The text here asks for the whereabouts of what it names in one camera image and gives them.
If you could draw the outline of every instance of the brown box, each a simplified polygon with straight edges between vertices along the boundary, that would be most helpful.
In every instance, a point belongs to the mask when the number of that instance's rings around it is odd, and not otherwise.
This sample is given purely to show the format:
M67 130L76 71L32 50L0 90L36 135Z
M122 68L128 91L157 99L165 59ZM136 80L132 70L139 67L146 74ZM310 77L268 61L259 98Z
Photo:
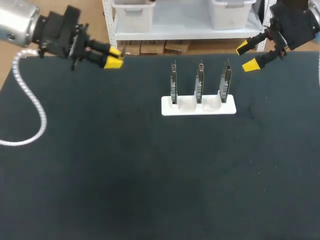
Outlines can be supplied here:
M190 40L171 40L165 45L165 52L168 54L184 54L188 51Z
M127 55L140 55L141 41L119 41L118 49L122 51L123 48Z
M142 54L163 54L165 52L165 41L162 40L148 40L142 41Z

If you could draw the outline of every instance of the black mat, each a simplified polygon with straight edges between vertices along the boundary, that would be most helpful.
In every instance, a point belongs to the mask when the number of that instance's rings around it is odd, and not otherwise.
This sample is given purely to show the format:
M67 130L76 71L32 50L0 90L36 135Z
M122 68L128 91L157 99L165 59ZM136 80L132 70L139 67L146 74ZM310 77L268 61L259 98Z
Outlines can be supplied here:
M174 59L184 95L201 59L205 94L216 93L227 58L236 115L161 115ZM0 239L319 239L319 53L244 73L251 58L128 57L119 71L76 72L25 59L48 128L33 144L0 147ZM0 139L24 140L39 124L10 75Z

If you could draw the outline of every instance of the floor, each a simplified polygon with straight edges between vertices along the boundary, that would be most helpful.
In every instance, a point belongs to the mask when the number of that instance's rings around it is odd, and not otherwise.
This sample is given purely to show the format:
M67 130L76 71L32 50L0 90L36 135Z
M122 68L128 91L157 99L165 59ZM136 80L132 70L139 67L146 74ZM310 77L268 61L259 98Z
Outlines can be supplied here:
M29 0L40 8L42 15L48 15L49 11L63 14L67 5L72 5L82 9L81 23L89 23L89 34L99 41L108 42L108 32L103 16L103 6L101 0ZM195 40L192 42L188 54L215 54L215 53L235 53L235 49L243 42L242 39L216 39L216 40ZM10 69L12 59L19 47L0 42L1 64L0 64L0 88L2 87ZM273 44L268 42L265 50L273 49ZM309 42L297 49L297 51L320 51L320 45Z

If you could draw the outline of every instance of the plastic container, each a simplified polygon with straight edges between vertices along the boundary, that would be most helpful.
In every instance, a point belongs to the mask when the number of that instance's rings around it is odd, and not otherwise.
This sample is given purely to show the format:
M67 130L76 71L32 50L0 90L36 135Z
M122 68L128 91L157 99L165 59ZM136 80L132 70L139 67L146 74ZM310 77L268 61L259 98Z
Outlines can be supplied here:
M241 29L257 0L209 0L212 27L217 30Z
M122 32L147 33L152 30L155 0L112 0L111 4Z

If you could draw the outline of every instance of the white cable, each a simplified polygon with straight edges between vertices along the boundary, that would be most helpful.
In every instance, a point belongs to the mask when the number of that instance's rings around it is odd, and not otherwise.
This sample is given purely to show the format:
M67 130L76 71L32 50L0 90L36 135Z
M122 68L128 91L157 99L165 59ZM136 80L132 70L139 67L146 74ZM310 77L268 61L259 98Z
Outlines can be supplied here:
M27 140L18 141L18 142L0 140L0 145L16 147L16 146L30 144L30 143L34 142L35 140L37 140L38 138L40 138L44 134L44 132L47 128L46 112L45 112L44 108L42 107L41 103L39 102L39 100L37 99L37 97L33 94L33 92L30 90L30 88L27 86L27 84L25 83L25 81L21 77L21 74L19 71L20 59L26 55L38 56L39 54L36 50L33 50L33 49L24 49L24 50L18 52L12 62L12 72L13 72L13 76L14 76L15 80L17 81L17 83L19 84L19 86L22 88L22 90L25 92L25 94L30 98L30 100L34 104L35 108L37 109L39 116L40 116L40 120L41 120L41 126L40 126L38 133Z

